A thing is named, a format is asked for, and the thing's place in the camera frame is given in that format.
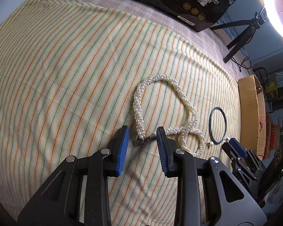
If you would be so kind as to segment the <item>orange cloth covered stand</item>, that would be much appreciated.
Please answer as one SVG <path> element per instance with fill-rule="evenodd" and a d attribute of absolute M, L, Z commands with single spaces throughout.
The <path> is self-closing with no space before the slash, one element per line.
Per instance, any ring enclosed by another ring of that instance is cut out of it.
<path fill-rule="evenodd" d="M 270 157 L 271 151 L 276 150 L 280 144 L 281 126 L 274 124 L 272 117 L 266 113 L 266 145 L 264 152 L 264 159 Z"/>

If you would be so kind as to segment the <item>open cardboard box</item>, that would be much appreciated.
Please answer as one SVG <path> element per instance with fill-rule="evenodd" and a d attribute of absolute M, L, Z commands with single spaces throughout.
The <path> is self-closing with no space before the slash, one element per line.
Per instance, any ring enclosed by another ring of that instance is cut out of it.
<path fill-rule="evenodd" d="M 266 113 L 263 88 L 256 77 L 250 75 L 238 81 L 241 134 L 240 144 L 263 159 L 266 145 Z"/>

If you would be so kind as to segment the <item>yellow black crate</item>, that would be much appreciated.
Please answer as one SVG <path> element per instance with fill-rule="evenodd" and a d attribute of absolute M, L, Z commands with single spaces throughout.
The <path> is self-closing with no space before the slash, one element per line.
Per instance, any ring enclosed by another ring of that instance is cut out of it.
<path fill-rule="evenodd" d="M 277 82 L 276 81 L 269 82 L 269 85 L 265 87 L 265 92 L 266 92 L 267 99 L 278 98 Z"/>

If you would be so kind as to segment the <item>black tripod stand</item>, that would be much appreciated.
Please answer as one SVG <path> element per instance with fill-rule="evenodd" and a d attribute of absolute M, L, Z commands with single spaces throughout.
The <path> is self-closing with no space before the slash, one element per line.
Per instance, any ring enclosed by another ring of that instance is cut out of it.
<path fill-rule="evenodd" d="M 234 21 L 229 22 L 226 24 L 220 24 L 217 26 L 211 27 L 212 31 L 215 30 L 221 30 L 221 29 L 227 29 L 230 27 L 239 27 L 239 26 L 247 26 L 244 31 L 242 31 L 235 39 L 233 39 L 226 47 L 229 51 L 229 53 L 223 58 L 224 63 L 227 63 L 230 59 L 233 58 L 233 56 L 246 44 L 248 44 L 256 30 L 258 30 L 264 23 L 265 19 L 262 17 L 261 13 L 265 7 L 263 7 L 260 12 L 255 13 L 255 17 L 251 20 L 240 20 L 240 21 Z"/>

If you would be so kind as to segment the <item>black clothes rack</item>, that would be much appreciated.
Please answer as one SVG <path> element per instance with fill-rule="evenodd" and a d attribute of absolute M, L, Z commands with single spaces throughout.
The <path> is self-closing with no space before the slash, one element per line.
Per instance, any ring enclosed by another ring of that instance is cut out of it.
<path fill-rule="evenodd" d="M 252 71 L 257 76 L 257 78 L 258 78 L 258 80 L 259 80 L 259 82 L 262 86 L 264 99 L 265 99 L 265 103 L 266 103 L 266 111 L 268 113 L 273 113 L 274 110 L 273 110 L 273 107 L 272 107 L 272 101 L 268 98 L 267 91 L 266 91 L 266 87 L 269 84 L 268 73 L 267 73 L 267 71 L 264 67 L 257 67 L 255 69 L 253 69 Z"/>

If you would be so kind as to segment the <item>yellow striped bed sheet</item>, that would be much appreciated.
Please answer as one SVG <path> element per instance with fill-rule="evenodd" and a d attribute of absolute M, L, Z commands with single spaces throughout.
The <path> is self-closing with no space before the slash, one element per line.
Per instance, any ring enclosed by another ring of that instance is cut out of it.
<path fill-rule="evenodd" d="M 113 225 L 172 225 L 176 179 L 157 145 L 135 145 L 133 95 L 144 79 L 173 77 L 209 140 L 239 138 L 237 82 L 177 33 L 81 0 L 26 0 L 0 25 L 0 202 L 16 219 L 69 155 L 104 148 L 130 129 L 124 172 L 109 179 Z"/>

